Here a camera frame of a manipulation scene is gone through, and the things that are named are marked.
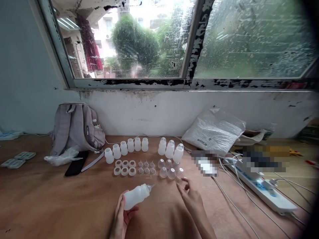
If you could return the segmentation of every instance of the window frame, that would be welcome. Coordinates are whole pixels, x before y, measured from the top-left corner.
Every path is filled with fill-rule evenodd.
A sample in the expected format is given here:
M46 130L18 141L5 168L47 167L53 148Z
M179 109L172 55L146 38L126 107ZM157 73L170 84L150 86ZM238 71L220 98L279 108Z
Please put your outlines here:
M300 78L194 78L197 62L203 48L206 27L215 0L196 0L187 47L180 77L177 78L75 78L67 57L66 47L53 11L51 0L37 0L46 22L53 50L59 59L62 74L69 89L140 89L140 90L271 90L316 89L319 58L315 59Z

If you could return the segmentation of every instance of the white plastic bag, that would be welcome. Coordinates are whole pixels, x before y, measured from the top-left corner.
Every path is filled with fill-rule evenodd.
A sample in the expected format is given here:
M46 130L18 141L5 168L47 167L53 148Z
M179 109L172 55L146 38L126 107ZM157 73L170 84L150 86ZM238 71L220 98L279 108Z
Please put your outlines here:
M44 160L53 166L60 166L82 158L75 158L80 152L78 146L68 148L60 156L45 156Z
M197 116L182 139L198 148L223 156L245 131L245 127L246 122L220 108L211 108Z

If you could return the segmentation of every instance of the hand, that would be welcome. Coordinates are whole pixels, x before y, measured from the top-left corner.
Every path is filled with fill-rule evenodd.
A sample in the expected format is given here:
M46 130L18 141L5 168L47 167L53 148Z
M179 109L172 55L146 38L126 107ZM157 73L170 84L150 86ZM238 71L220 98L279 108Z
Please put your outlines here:
M132 209L125 211L125 196L128 190L123 192L117 202L115 209L115 215L113 220L113 225L110 233L110 239L124 239L127 227L130 223L131 218L135 215L136 211L139 210L137 206L134 206Z
M179 183L176 183L176 186L189 213L193 217L202 215L203 213L206 215L202 197L196 190L193 182L187 178L182 178L182 180L187 182L185 187L183 188Z

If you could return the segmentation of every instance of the person's left hand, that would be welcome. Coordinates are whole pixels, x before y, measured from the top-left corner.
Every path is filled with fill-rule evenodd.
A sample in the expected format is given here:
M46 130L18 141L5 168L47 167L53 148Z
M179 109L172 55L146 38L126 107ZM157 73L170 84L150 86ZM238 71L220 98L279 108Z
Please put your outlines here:
M117 202L113 225L110 233L110 239L124 239L131 218L135 215L136 211L139 210L138 206L134 206L128 211L124 210L124 193L126 193L127 191L128 190L126 190L120 195L119 200Z

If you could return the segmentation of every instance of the glass pane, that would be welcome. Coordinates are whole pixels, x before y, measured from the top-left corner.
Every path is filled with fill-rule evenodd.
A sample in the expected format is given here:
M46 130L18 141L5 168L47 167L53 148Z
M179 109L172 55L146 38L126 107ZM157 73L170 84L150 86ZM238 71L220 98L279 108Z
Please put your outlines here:
M300 77L318 53L298 2L215 0L195 77Z
M180 77L195 0L52 0L76 78Z

